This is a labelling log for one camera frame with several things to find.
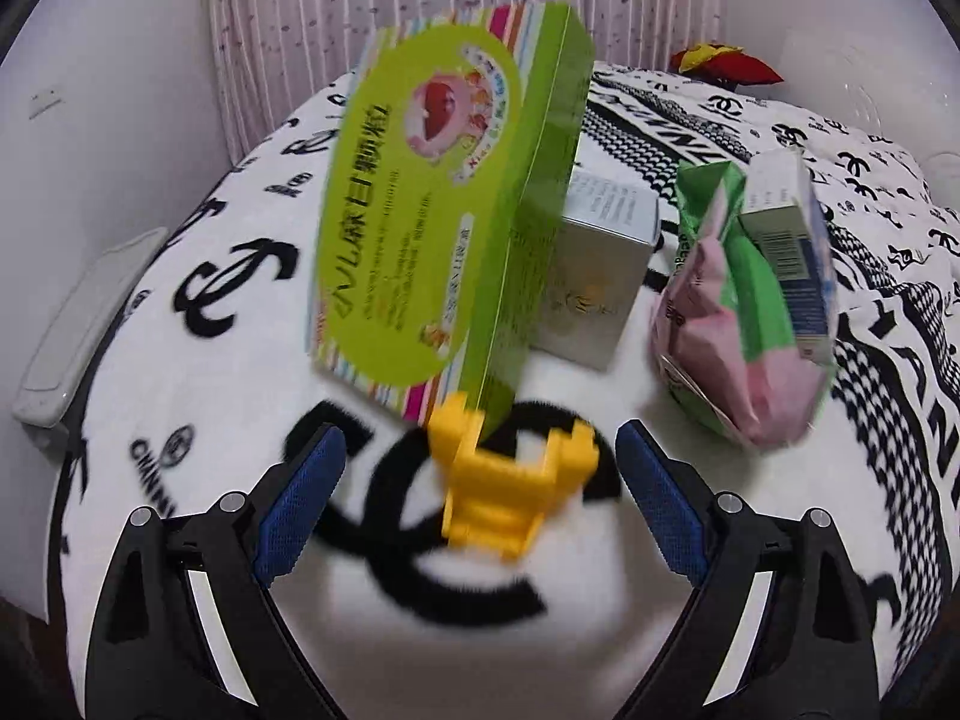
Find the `blue gripper pad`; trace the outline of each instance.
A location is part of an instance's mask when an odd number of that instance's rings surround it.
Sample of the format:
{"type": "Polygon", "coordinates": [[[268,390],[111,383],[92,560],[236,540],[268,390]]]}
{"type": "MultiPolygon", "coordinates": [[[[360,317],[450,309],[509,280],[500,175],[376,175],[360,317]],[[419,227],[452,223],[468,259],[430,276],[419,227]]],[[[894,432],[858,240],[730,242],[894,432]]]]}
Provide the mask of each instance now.
{"type": "Polygon", "coordinates": [[[253,575],[262,586],[293,570],[346,464],[344,434],[330,427],[260,522],[253,575]]]}
{"type": "Polygon", "coordinates": [[[704,525],[653,447],[630,423],[616,434],[616,465],[666,565],[699,587],[707,576],[704,525]]]}

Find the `snack bag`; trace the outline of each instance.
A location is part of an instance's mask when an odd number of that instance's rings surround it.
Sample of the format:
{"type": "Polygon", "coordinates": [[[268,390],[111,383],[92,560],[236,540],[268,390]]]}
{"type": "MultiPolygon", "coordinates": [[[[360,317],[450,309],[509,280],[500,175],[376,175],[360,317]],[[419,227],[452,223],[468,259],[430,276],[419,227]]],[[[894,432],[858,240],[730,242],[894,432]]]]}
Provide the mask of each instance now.
{"type": "Polygon", "coordinates": [[[774,269],[739,218],[745,183],[729,162],[680,167],[680,248],[656,308],[652,348],[690,415],[760,448],[803,435],[832,366],[798,347],[774,269]]]}

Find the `yellow plastic toy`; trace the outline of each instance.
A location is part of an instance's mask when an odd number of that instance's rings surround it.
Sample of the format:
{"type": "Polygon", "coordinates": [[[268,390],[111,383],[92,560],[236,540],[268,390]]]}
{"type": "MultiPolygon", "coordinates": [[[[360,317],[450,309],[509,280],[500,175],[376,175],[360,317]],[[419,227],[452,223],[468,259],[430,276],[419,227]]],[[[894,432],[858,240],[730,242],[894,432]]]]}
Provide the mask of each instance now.
{"type": "Polygon", "coordinates": [[[445,470],[443,535],[453,546],[485,546],[503,560],[525,554],[544,517],[596,471],[593,428],[579,419],[573,432],[551,430],[536,466],[477,448],[484,413],[450,395],[427,425],[430,453],[445,470]]]}

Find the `white blanket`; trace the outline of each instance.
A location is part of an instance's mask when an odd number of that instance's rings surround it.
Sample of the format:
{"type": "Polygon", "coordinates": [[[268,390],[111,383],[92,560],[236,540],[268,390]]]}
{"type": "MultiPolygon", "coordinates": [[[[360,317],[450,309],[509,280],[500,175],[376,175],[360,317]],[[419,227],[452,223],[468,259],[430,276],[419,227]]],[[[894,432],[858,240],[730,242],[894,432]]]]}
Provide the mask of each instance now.
{"type": "MultiPolygon", "coordinates": [[[[960,566],[960,224],[929,204],[895,143],[678,76],[595,71],[578,164],[658,190],[664,235],[610,371],[534,352],[510,421],[521,449],[573,413],[592,422],[604,443],[584,495],[517,565],[446,549],[424,433],[309,364],[307,295],[344,76],[174,234],[100,365],[61,555],[80,702],[98,594],[131,510],[189,514],[249,490],[322,421],[344,428],[352,461],[317,538],[272,594],[352,718],[613,716],[689,592],[611,462],[616,429],[637,417],[671,457],[757,512],[831,512],[874,599],[880,689],[909,662],[960,566]],[[748,456],[665,393],[648,322],[676,251],[678,162],[742,166],[778,143],[805,149],[843,317],[835,386],[814,429],[798,446],[748,456]]],[[[736,642],[718,690],[736,686],[750,644],[736,642]]]]}

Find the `white box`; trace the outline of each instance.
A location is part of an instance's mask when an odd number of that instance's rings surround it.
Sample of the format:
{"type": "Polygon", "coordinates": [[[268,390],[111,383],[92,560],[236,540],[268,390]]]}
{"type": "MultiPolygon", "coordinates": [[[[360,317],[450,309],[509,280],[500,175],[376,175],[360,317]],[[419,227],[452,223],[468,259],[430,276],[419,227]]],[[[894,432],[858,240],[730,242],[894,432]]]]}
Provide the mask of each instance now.
{"type": "Polygon", "coordinates": [[[534,345],[603,370],[659,237],[659,196],[574,170],[534,345]]]}
{"type": "Polygon", "coordinates": [[[798,151],[779,148],[752,158],[740,221],[781,286],[800,354],[831,365],[836,276],[824,215],[798,151]]]}

